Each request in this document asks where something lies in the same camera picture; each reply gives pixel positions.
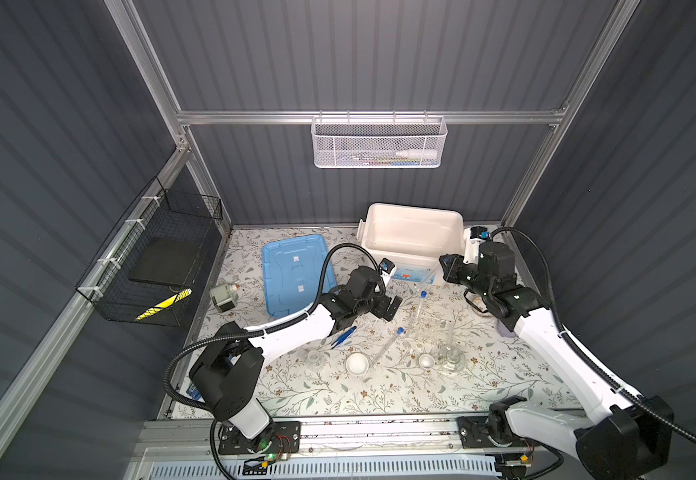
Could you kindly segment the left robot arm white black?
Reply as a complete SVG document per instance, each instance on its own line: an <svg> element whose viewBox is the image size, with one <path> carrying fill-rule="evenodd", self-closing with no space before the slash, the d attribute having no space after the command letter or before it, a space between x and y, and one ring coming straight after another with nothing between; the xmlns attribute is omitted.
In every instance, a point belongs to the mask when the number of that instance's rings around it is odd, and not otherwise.
<svg viewBox="0 0 696 480"><path fill-rule="evenodd" d="M255 397L262 371L307 343L349 330L366 313L392 320L401 299L390 297L386 287L395 271L395 264L386 258L377 268L360 266L346 284L320 294L309 308L252 328L252 338L208 345L189 378L214 419L234 427L248 441L265 442L273 427Z"/></svg>

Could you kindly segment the aluminium rail front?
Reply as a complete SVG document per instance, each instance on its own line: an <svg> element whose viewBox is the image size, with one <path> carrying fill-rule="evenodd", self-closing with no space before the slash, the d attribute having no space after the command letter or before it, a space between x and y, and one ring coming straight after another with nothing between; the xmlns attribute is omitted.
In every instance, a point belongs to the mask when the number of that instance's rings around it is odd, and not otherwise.
<svg viewBox="0 0 696 480"><path fill-rule="evenodd" d="M537 427L520 426L518 439L496 444L488 437L485 412L384 414L364 416L283 417L271 445L256 452L244 443L237 429L218 430L217 450L223 460L288 454L296 458L329 456L507 456L527 453L538 458L553 440L556 450L572 455L575 435L563 427L587 428L592 422L580 409L549 410Z"/></svg>

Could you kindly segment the white plastic storage bin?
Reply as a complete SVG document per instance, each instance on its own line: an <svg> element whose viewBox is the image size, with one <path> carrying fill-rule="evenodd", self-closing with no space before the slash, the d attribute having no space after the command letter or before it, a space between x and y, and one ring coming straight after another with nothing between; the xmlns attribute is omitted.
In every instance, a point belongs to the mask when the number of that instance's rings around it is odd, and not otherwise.
<svg viewBox="0 0 696 480"><path fill-rule="evenodd" d="M443 283L439 257L465 251L464 221L450 210L374 203L356 239L376 261L387 259L398 281Z"/></svg>

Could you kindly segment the clear glass conical flask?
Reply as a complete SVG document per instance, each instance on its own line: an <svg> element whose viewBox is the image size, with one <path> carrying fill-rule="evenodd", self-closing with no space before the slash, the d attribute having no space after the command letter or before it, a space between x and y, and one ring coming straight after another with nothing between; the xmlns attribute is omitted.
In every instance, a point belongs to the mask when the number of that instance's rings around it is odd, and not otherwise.
<svg viewBox="0 0 696 480"><path fill-rule="evenodd" d="M437 351L437 363L447 372L455 373L461 371L465 366L465 355L458 347L454 338L455 322L452 322L447 329L445 341Z"/></svg>

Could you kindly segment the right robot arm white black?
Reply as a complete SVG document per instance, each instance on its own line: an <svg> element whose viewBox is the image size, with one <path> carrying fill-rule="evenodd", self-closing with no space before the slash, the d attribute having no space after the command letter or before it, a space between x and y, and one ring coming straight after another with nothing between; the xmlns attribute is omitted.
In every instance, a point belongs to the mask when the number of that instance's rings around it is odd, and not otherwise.
<svg viewBox="0 0 696 480"><path fill-rule="evenodd" d="M517 281L514 252L479 243L472 257L439 258L443 279L477 295L488 313L548 363L582 406L577 417L514 395L493 403L487 431L506 446L528 438L576 458L595 479L635 479L664 466L673 417L658 397L645 399L559 325L549 300Z"/></svg>

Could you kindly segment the small white crucible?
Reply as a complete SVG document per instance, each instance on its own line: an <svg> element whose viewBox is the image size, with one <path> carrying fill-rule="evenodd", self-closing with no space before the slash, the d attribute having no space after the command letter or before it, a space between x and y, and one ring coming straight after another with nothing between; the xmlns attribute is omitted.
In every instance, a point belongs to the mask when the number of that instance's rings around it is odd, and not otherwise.
<svg viewBox="0 0 696 480"><path fill-rule="evenodd" d="M436 359L431 354L420 354L418 357L418 366L423 370L431 370L436 365Z"/></svg>

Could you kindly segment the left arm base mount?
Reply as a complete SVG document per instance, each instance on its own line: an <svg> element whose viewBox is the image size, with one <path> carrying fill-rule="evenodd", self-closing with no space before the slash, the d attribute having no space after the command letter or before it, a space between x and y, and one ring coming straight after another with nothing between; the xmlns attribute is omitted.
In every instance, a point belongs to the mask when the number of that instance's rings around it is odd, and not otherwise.
<svg viewBox="0 0 696 480"><path fill-rule="evenodd" d="M218 452L221 455L279 455L294 454L299 451L302 423L299 421L274 420L260 434L247 438L236 427L219 433Z"/></svg>

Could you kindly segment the blue plastic tweezers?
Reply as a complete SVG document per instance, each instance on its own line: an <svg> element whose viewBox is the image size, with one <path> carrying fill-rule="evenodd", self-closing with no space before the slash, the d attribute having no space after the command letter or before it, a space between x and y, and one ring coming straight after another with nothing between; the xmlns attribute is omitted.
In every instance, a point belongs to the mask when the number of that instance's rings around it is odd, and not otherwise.
<svg viewBox="0 0 696 480"><path fill-rule="evenodd" d="M344 333L340 334L332 343L331 343L331 349L336 349L340 345L342 345L355 331L357 327L352 326L349 328L347 331Z"/></svg>

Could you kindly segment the clear plastic test tube rack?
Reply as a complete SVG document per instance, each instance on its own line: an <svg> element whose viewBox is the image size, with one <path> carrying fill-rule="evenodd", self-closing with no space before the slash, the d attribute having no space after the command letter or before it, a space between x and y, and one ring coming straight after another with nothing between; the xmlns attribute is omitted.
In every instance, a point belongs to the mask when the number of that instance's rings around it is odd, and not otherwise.
<svg viewBox="0 0 696 480"><path fill-rule="evenodd" d="M413 320L419 294L412 303L413 308L406 320L407 342L412 354L426 353L436 358L440 345L445 341L447 329L454 319L441 315L441 312L432 305L431 294L428 292L420 323L417 327L412 326L410 322Z"/></svg>

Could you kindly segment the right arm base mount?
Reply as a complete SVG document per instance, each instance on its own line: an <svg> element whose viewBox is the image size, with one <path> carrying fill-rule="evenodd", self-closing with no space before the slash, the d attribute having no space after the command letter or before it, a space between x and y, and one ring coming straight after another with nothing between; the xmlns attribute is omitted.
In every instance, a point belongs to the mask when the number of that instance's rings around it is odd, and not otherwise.
<svg viewBox="0 0 696 480"><path fill-rule="evenodd" d="M511 433L490 414L464 415L456 418L457 433L463 448L532 447L532 443Z"/></svg>

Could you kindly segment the yellow black striped tape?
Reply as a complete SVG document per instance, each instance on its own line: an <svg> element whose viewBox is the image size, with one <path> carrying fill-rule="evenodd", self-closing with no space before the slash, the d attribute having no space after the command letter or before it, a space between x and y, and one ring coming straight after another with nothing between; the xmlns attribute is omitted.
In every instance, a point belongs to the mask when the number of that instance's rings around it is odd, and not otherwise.
<svg viewBox="0 0 696 480"><path fill-rule="evenodd" d="M192 290L190 288L181 290L180 292L172 295L171 297L161 301L160 303L156 304L155 306L152 306L145 310L143 313L141 313L139 316L136 317L135 321L139 322L142 321L146 318L149 318L151 316L154 316L163 310L166 310L170 307L172 307L175 303L178 303L186 298L188 298L192 294Z"/></svg>

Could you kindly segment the blue plastic bin lid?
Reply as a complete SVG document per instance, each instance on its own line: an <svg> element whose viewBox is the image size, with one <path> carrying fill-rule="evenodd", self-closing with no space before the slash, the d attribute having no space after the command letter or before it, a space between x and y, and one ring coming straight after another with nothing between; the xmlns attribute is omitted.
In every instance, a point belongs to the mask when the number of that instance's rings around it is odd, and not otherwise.
<svg viewBox="0 0 696 480"><path fill-rule="evenodd" d="M312 304L328 251L326 240L318 234L271 242L263 247L264 295L271 317L286 317Z"/></svg>

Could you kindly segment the white tube in mesh basket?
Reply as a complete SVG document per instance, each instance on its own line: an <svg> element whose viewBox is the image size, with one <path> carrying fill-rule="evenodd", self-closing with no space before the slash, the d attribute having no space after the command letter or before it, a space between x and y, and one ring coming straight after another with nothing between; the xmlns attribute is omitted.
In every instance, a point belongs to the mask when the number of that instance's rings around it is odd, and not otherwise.
<svg viewBox="0 0 696 480"><path fill-rule="evenodd" d="M396 151L395 157L410 162L437 162L439 153L433 149L407 149Z"/></svg>

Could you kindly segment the black pad in basket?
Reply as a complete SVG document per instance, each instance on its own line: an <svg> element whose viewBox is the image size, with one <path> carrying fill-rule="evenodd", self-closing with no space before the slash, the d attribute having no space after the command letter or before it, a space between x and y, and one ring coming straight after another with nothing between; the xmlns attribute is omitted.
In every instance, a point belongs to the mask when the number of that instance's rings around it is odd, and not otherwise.
<svg viewBox="0 0 696 480"><path fill-rule="evenodd" d="M200 249L196 242L153 237L129 273L131 281L178 287L189 278Z"/></svg>

